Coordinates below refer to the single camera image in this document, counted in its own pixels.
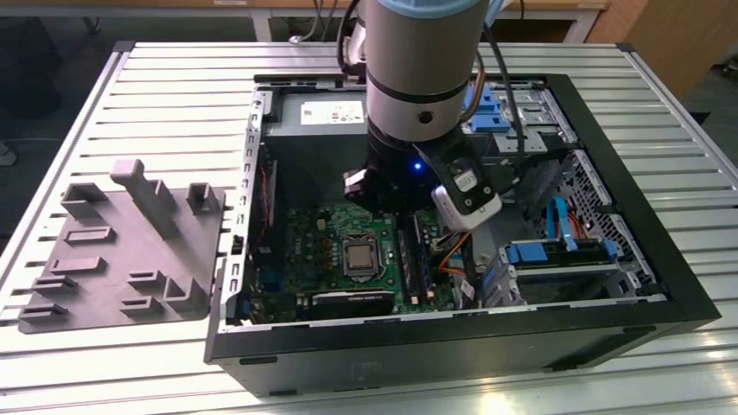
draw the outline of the slotted aluminum surface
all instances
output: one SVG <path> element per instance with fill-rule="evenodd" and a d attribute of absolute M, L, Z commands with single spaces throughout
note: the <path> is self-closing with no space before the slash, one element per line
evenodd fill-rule
<path fill-rule="evenodd" d="M 490 71 L 495 62 L 481 50 Z M 259 401 L 203 362 L 207 321 L 44 335 L 20 307 L 64 223 L 71 182 L 114 188 L 138 157 L 170 188 L 234 189 L 257 73 L 335 72 L 333 45 L 139 43 L 115 53 L 0 259 L 0 411 L 347 413 L 732 412 L 738 400 L 738 192 L 734 168 L 637 54 L 612 45 L 505 45 L 513 72 L 566 73 L 724 318 L 600 367 L 557 374 Z M 229 204 L 234 201 L 230 192 Z M 226 216 L 223 228 L 233 218 Z M 226 249 L 227 234 L 222 238 Z"/>

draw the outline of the motherboard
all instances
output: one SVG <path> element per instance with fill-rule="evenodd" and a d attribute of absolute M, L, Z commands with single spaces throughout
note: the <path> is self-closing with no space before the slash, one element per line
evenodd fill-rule
<path fill-rule="evenodd" d="M 442 232 L 437 216 L 421 212 L 413 219 L 417 252 L 429 255 Z M 430 265 L 421 273 L 403 268 L 411 259 L 401 245 L 410 241 L 394 216 L 373 217 L 350 204 L 291 209 L 286 238 L 285 265 L 262 267 L 263 292 L 251 299 L 263 322 L 454 309 L 449 276 Z"/>

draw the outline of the green circuit board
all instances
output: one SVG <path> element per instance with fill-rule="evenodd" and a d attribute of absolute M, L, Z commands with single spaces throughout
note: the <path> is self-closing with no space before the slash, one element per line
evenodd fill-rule
<path fill-rule="evenodd" d="M 397 261 L 395 220 L 390 215 L 374 219 L 369 211 L 349 204 L 293 209 L 287 215 L 283 284 L 281 293 L 265 300 L 265 307 L 274 318 L 271 322 L 299 321 L 295 304 L 287 298 L 318 291 L 391 291 L 395 294 L 394 314 L 454 309 L 451 285 L 443 280 L 434 286 L 434 298 L 413 303 L 406 296 L 403 273 Z M 418 215 L 423 238 L 431 241 L 441 234 L 437 216 L 431 212 Z M 377 247 L 379 272 L 366 281 L 357 281 L 345 275 L 343 240 L 351 237 L 371 239 Z M 438 281 L 434 267 L 431 277 Z"/>

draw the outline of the cpu socket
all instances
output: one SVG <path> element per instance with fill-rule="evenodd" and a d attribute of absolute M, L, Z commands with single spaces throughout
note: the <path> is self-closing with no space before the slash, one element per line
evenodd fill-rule
<path fill-rule="evenodd" d="M 345 235 L 343 274 L 358 283 L 366 283 L 379 274 L 378 239 L 374 234 Z"/>

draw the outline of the gray plastic holder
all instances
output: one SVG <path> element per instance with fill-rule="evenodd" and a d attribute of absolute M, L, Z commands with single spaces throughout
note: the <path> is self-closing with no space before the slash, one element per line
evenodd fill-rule
<path fill-rule="evenodd" d="M 216 267 L 224 191 L 170 189 L 139 160 L 115 164 L 126 190 L 67 189 L 70 212 L 30 305 L 23 333 L 204 318 Z"/>

